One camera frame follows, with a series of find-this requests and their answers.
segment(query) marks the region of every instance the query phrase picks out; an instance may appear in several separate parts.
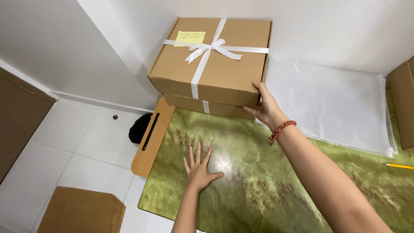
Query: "left hand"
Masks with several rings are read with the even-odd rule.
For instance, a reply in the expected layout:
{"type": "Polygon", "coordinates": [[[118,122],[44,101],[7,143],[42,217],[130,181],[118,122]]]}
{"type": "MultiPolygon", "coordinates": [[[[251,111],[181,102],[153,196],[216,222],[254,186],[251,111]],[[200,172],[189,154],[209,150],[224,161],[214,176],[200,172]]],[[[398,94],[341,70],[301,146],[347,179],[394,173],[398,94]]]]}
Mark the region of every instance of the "left hand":
{"type": "Polygon", "coordinates": [[[214,174],[207,173],[207,164],[210,160],[212,147],[207,151],[207,155],[204,161],[201,163],[201,144],[197,144],[197,155],[194,161],[193,148],[190,146],[190,167],[188,166],[187,159],[184,159],[184,167],[188,175],[188,188],[194,188],[197,192],[206,187],[211,181],[221,178],[224,173],[217,172],[214,174]]]}

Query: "forearm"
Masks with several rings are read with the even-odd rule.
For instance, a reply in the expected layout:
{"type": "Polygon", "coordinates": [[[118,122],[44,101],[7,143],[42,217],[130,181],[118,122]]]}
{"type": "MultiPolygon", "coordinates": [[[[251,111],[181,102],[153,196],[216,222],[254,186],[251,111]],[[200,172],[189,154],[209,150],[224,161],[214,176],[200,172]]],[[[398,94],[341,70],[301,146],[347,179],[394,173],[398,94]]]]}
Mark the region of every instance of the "forearm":
{"type": "Polygon", "coordinates": [[[352,180],[299,129],[287,126],[277,141],[334,232],[388,229],[352,180]]]}
{"type": "Polygon", "coordinates": [[[183,200],[176,216],[171,233],[194,233],[197,217],[198,191],[188,186],[184,191],[183,200]]]}

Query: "pencil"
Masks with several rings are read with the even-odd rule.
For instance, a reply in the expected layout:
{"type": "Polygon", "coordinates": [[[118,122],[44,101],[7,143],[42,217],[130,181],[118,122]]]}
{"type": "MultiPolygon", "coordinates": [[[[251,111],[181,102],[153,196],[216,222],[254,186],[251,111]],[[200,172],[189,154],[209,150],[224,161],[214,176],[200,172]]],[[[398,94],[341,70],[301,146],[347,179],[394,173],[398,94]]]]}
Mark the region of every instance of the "pencil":
{"type": "Polygon", "coordinates": [[[392,164],[392,163],[384,163],[384,165],[387,165],[387,166],[390,166],[390,167],[402,167],[402,168],[414,169],[414,167],[412,167],[412,166],[392,164]]]}

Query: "green marble mat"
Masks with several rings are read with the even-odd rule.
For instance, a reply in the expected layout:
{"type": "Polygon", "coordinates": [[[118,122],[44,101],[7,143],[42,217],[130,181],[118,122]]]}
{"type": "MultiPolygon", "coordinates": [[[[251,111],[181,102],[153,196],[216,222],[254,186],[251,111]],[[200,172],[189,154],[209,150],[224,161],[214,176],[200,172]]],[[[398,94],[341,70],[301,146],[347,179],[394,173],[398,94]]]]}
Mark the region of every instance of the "green marble mat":
{"type": "MultiPolygon", "coordinates": [[[[399,155],[395,159],[311,140],[354,181],[395,232],[414,232],[414,165],[404,152],[387,91],[399,155]]],[[[183,156],[202,142],[213,146],[209,172],[222,171],[199,196],[197,228],[207,233],[332,232],[300,184],[281,148],[268,146],[270,130],[248,120],[176,109],[156,156],[138,208],[174,220],[186,186],[183,156]]]]}

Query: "red braided bracelet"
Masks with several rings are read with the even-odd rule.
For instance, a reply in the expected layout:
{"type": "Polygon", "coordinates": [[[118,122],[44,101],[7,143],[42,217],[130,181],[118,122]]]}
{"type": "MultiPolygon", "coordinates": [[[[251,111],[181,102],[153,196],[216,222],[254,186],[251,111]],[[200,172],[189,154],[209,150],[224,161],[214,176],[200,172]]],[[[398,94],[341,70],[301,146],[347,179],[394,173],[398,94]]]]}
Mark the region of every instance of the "red braided bracelet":
{"type": "Polygon", "coordinates": [[[273,143],[274,143],[274,141],[276,141],[276,138],[277,138],[277,134],[284,128],[284,127],[286,127],[286,126],[288,126],[288,125],[294,125],[294,126],[296,126],[296,121],[286,121],[285,123],[283,123],[281,126],[279,126],[279,127],[277,127],[274,131],[273,131],[273,133],[272,133],[272,135],[269,137],[269,139],[270,139],[270,142],[268,143],[268,144],[270,144],[270,146],[271,145],[273,145],[273,143]]]}

